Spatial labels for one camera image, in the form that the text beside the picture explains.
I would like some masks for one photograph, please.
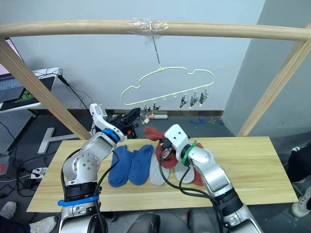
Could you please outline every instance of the gray sock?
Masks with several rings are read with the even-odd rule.
[[[178,181],[181,180],[185,172],[187,171],[188,167],[184,166],[180,161],[176,164],[174,167],[175,176],[178,179]],[[187,173],[187,175],[184,177],[182,183],[191,183],[194,180],[194,170],[193,167],[190,165],[190,170]]]
[[[163,174],[166,179],[168,179],[170,175],[170,170],[167,168],[162,167]],[[154,150],[151,156],[151,163],[150,163],[150,173],[149,173],[150,181],[154,185],[163,185],[165,183],[164,179],[161,176],[159,170],[159,162],[156,159],[156,150]]]

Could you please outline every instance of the power strip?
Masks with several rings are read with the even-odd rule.
[[[33,169],[30,175],[30,179],[34,180],[42,179],[47,170],[48,170],[47,167],[38,167]]]

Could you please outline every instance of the green cable tie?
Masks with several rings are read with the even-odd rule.
[[[194,143],[192,143],[192,145],[187,149],[185,156],[183,158],[183,160],[181,161],[181,163],[185,166],[186,165],[186,160],[188,158],[188,155],[190,153],[190,151],[192,150],[192,148],[194,148],[196,146],[196,141],[194,141]]]

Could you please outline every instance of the red object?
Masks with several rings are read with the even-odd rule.
[[[164,133],[161,133],[157,128],[146,126],[144,129],[144,135],[151,141],[157,141],[159,139],[164,139]]]
[[[160,143],[156,147],[155,154],[156,154],[157,161],[160,162],[160,154],[161,154]],[[162,167],[165,167],[165,168],[172,168],[172,167],[175,167],[177,163],[178,163],[178,160],[176,159],[175,150],[172,150],[170,155],[165,160],[162,160],[161,165],[162,165]]]
[[[4,173],[5,167],[5,164],[0,165],[0,173]]]
[[[161,133],[159,130],[157,130],[157,128],[150,127],[148,125],[144,129],[144,135],[152,141],[164,139],[164,133]],[[203,148],[200,143],[198,143],[197,146],[200,148]],[[160,161],[160,154],[161,154],[160,143],[156,147],[155,154],[156,154],[156,158],[159,162]],[[176,159],[176,153],[175,153],[175,150],[173,149],[172,152],[170,153],[170,155],[166,158],[166,160],[162,160],[162,167],[172,168],[172,167],[176,166],[177,163],[178,163],[178,160]],[[192,182],[198,186],[204,186],[201,175],[199,172],[196,171],[195,168],[194,168],[194,180]]]
[[[157,130],[157,128],[150,127],[150,126],[145,127],[144,135],[152,141],[164,139],[164,133],[161,133],[159,130]],[[155,154],[156,154],[156,158],[158,162],[160,162],[160,154],[161,154],[160,143],[156,147]],[[176,166],[177,163],[178,163],[178,160],[176,159],[175,150],[172,150],[170,155],[165,160],[162,160],[162,167],[171,168],[171,167]]]

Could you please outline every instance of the wall baseboard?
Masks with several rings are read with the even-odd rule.
[[[31,109],[37,116],[51,116],[52,114],[47,109]],[[68,109],[74,116],[90,116],[86,109]],[[126,109],[106,109],[108,115],[125,114],[128,112]],[[223,110],[158,110],[155,114],[167,114],[171,117],[221,117]]]

